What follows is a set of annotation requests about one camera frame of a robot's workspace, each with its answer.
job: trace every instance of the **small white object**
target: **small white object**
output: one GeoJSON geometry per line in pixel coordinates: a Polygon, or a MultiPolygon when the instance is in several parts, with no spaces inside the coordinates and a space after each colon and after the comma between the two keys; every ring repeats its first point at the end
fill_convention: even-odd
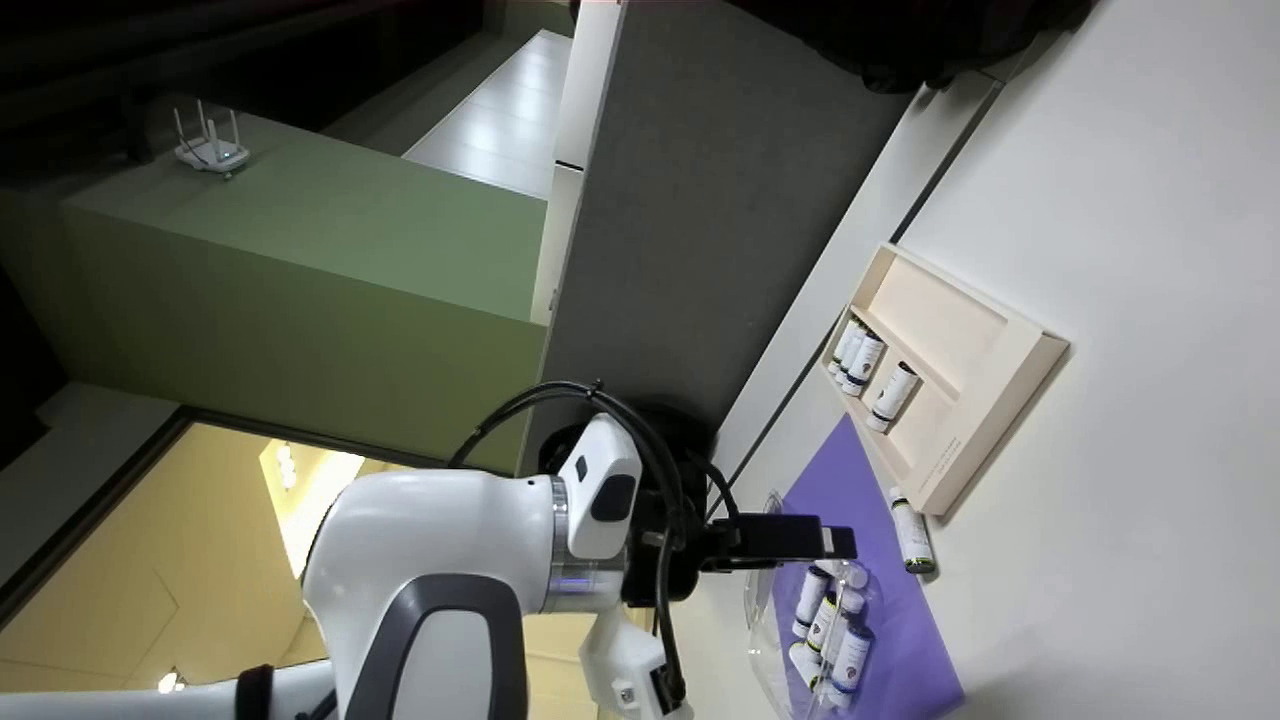
{"type": "Polygon", "coordinates": [[[793,645],[793,649],[788,649],[788,664],[796,670],[796,677],[801,677],[804,688],[814,688],[819,679],[826,679],[814,649],[808,649],[808,645],[793,645]]]}
{"type": "Polygon", "coordinates": [[[897,544],[904,554],[904,569],[911,576],[933,576],[935,572],[935,558],[933,558],[933,542],[927,542],[924,515],[911,513],[907,497],[898,497],[898,494],[892,494],[892,534],[897,534],[897,544]]]}
{"type": "Polygon", "coordinates": [[[831,664],[831,683],[850,692],[863,679],[869,653],[870,645],[863,635],[842,632],[842,645],[831,664]]]}
{"type": "Polygon", "coordinates": [[[819,710],[847,710],[847,696],[831,679],[819,679],[811,696],[819,710]]]}
{"type": "Polygon", "coordinates": [[[854,616],[869,609],[869,569],[858,569],[854,559],[814,559],[814,569],[822,569],[836,582],[836,609],[842,616],[854,616]]]}
{"type": "Polygon", "coordinates": [[[907,366],[897,366],[870,403],[870,421],[869,421],[870,431],[889,431],[911,403],[917,389],[919,389],[919,378],[907,366]]]}
{"type": "Polygon", "coordinates": [[[841,339],[836,339],[836,366],[850,369],[854,350],[869,339],[869,334],[854,319],[842,319],[841,339]]]}
{"type": "Polygon", "coordinates": [[[874,378],[880,356],[883,356],[883,339],[863,336],[842,369],[847,382],[869,386],[874,378]]]}
{"type": "Polygon", "coordinates": [[[808,625],[814,620],[814,609],[826,596],[826,590],[831,590],[831,576],[808,566],[796,596],[793,635],[808,635],[808,625]]]}
{"type": "Polygon", "coordinates": [[[847,616],[836,606],[819,606],[814,620],[808,625],[808,645],[822,664],[831,664],[842,645],[842,632],[847,632],[847,616]]]}
{"type": "Polygon", "coordinates": [[[847,696],[831,683],[826,664],[808,645],[793,645],[788,664],[819,710],[847,705],[847,696]]]}
{"type": "Polygon", "coordinates": [[[854,592],[854,590],[847,590],[847,585],[836,585],[836,609],[841,609],[842,616],[858,616],[858,611],[869,609],[869,596],[854,592]]]}

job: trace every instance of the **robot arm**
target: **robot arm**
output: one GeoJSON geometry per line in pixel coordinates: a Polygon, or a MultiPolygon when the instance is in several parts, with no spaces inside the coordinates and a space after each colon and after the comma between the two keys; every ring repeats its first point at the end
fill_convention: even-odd
{"type": "MultiPolygon", "coordinates": [[[[644,473],[655,457],[652,431],[644,427],[641,442],[644,447],[631,421],[599,413],[553,477],[422,467],[343,490],[302,572],[302,600],[332,658],[334,720],[520,720],[528,714],[524,611],[596,611],[578,661],[599,710],[634,720],[688,717],[674,641],[627,625],[627,606],[655,609],[663,625],[663,606],[688,596],[695,572],[850,558],[850,534],[811,515],[730,508],[730,519],[695,515],[690,534],[674,534],[688,508],[704,508],[704,477],[663,477],[652,494],[655,473],[644,473]],[[667,508],[670,490],[688,494],[679,513],[667,508]]],[[[222,699],[222,688],[164,699],[150,692],[0,696],[0,717],[229,720],[238,699],[220,714],[222,699]]],[[[288,692],[267,699],[272,717],[296,717],[288,692]]]]}
{"type": "Polygon", "coordinates": [[[631,437],[596,418],[556,477],[393,473],[351,486],[302,576],[341,717],[524,717],[520,611],[609,611],[596,649],[611,661],[615,635],[631,649],[611,611],[625,609],[641,473],[631,437]]]}

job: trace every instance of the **purple mat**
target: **purple mat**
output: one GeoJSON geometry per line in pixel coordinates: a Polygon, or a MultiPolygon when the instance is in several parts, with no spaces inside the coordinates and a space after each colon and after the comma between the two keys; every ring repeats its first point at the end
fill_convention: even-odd
{"type": "MultiPolygon", "coordinates": [[[[858,566],[870,572],[869,616],[870,658],[841,720],[933,720],[946,717],[965,692],[946,649],[933,625],[917,576],[904,572],[889,503],[854,442],[841,421],[804,477],[784,497],[784,513],[811,513],[854,534],[858,566]]],[[[793,628],[804,566],[773,576],[775,628],[793,628]]],[[[814,717],[804,683],[788,670],[793,720],[814,717]]]]}

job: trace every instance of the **gray panel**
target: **gray panel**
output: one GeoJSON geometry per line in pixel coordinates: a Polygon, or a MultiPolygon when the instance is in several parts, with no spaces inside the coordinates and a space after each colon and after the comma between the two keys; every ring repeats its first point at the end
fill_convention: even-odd
{"type": "Polygon", "coordinates": [[[718,421],[898,109],[726,4],[631,4],[544,378],[718,421]]]}

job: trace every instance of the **black cable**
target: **black cable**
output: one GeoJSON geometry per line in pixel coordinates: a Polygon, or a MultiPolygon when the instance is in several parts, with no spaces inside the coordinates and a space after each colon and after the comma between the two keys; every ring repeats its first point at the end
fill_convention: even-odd
{"type": "Polygon", "coordinates": [[[679,670],[679,649],[674,649],[674,628],[670,628],[670,558],[674,558],[674,550],[695,542],[704,519],[688,503],[688,497],[679,494],[679,464],[674,464],[667,442],[631,403],[625,403],[619,398],[603,392],[599,386],[546,382],[546,386],[516,392],[495,413],[489,413],[477,425],[477,431],[453,453],[448,464],[453,467],[462,464],[470,457],[470,447],[489,431],[495,431],[499,425],[508,425],[524,410],[546,403],[546,399],[583,399],[596,413],[609,413],[615,425],[625,425],[631,431],[644,467],[652,467],[652,481],[655,481],[655,490],[659,490],[659,497],[667,503],[667,530],[663,530],[659,554],[655,554],[652,616],[655,616],[655,628],[659,628],[659,645],[667,653],[667,692],[670,692],[674,705],[684,705],[684,670],[679,670]]]}
{"type": "Polygon", "coordinates": [[[708,508],[708,515],[716,515],[716,508],[725,503],[726,519],[740,519],[740,503],[730,497],[730,486],[725,481],[725,473],[716,464],[708,464],[704,457],[688,457],[700,464],[700,473],[716,486],[716,503],[708,508]]]}
{"type": "Polygon", "coordinates": [[[737,501],[730,501],[730,486],[737,486],[737,481],[726,481],[725,490],[718,490],[718,486],[716,486],[718,497],[711,501],[708,515],[716,515],[718,503],[725,503],[726,515],[737,515],[737,508],[726,508],[726,503],[737,503],[737,501]]]}

